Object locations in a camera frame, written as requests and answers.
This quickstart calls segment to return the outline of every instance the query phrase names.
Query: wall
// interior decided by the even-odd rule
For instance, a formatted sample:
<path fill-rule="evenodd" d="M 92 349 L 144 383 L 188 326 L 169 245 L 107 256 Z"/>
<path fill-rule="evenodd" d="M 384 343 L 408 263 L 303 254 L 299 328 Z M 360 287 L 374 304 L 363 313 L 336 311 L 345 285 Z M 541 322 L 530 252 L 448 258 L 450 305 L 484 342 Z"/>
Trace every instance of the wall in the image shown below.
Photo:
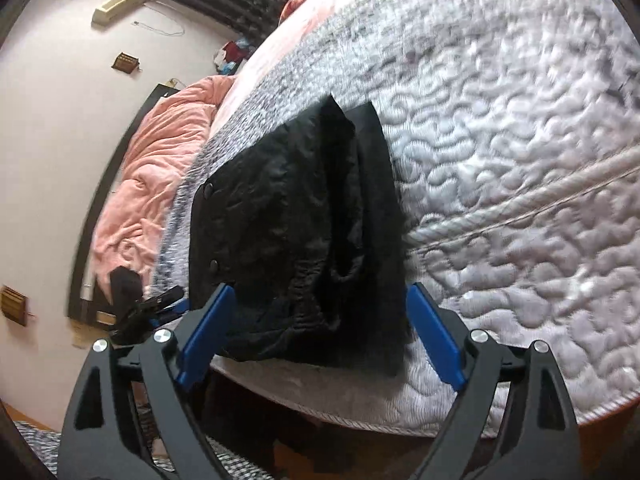
<path fill-rule="evenodd" d="M 95 186 L 130 120 L 156 83 L 189 84 L 213 71 L 236 35 L 182 9 L 185 28 L 140 8 L 101 30 L 105 0 L 32 0 L 0 50 L 0 284 L 29 298 L 27 328 L 0 317 L 0 397 L 60 429 L 86 350 L 65 317 L 70 271 Z M 111 69 L 125 52 L 142 72 Z"/>

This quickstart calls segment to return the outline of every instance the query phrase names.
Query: folded black jacket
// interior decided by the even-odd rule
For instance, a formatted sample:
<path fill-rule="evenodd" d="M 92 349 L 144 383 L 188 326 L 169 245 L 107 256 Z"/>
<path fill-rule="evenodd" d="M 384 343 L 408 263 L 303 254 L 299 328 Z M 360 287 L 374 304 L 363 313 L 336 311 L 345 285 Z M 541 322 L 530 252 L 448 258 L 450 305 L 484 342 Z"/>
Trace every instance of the folded black jacket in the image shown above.
<path fill-rule="evenodd" d="M 402 217 L 374 107 L 328 97 L 197 190 L 189 294 L 236 290 L 226 355 L 395 373 L 408 333 Z"/>

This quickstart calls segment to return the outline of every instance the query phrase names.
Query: quilted pattern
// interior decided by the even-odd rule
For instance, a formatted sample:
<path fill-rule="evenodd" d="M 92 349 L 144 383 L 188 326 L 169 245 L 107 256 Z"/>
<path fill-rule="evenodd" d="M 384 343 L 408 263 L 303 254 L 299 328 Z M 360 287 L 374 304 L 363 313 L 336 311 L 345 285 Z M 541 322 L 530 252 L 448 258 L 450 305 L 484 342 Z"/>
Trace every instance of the quilted pattern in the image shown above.
<path fill-rule="evenodd" d="M 197 186 L 331 93 L 371 100 L 406 218 L 407 282 L 472 328 L 552 346 L 581 422 L 640 395 L 640 48 L 610 0 L 361 0 L 311 33 L 198 156 L 155 291 L 185 285 Z M 424 349 L 405 373 L 287 362 L 214 366 L 359 428 L 433 434 L 453 400 Z M 487 433 L 498 428 L 499 388 Z"/>

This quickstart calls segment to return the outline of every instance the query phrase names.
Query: pink bedding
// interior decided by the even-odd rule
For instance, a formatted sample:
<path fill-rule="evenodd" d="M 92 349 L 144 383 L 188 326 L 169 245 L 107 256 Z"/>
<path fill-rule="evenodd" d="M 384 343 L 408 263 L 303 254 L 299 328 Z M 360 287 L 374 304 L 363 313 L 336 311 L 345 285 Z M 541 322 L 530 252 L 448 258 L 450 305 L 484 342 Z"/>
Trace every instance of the pink bedding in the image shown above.
<path fill-rule="evenodd" d="M 102 210 L 92 243 L 93 268 L 107 298 L 109 273 L 117 266 L 135 270 L 148 284 L 175 190 L 233 81 L 206 77 L 159 102 L 131 139 L 122 182 Z"/>
<path fill-rule="evenodd" d="M 129 145 L 124 180 L 94 231 L 94 270 L 107 298 L 109 273 L 117 266 L 135 270 L 143 285 L 148 285 L 166 212 L 209 135 L 226 123 L 264 75 L 306 34 L 352 1 L 290 0 L 282 24 L 247 61 L 232 87 L 231 79 L 223 76 L 205 78 L 149 113 Z"/>

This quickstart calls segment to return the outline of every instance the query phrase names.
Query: silver bolt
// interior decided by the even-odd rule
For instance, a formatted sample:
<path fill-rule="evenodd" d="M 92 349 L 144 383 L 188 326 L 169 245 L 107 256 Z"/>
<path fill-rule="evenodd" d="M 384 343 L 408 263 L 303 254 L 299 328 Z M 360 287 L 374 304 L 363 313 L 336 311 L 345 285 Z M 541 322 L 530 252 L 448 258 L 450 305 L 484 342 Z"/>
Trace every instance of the silver bolt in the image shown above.
<path fill-rule="evenodd" d="M 154 341 L 156 343 L 166 343 L 169 339 L 171 339 L 171 330 L 167 330 L 165 328 L 156 330 L 156 333 L 154 334 Z"/>
<path fill-rule="evenodd" d="M 106 340 L 98 339 L 98 341 L 94 343 L 94 352 L 104 352 L 107 346 L 109 346 L 109 343 L 107 343 Z"/>
<path fill-rule="evenodd" d="M 541 354 L 549 352 L 549 345 L 544 341 L 536 341 L 535 343 L 533 343 L 533 348 L 536 349 L 536 352 L 540 352 Z"/>
<path fill-rule="evenodd" d="M 476 343 L 486 343 L 489 341 L 489 335 L 484 330 L 473 330 L 471 332 L 471 339 Z"/>

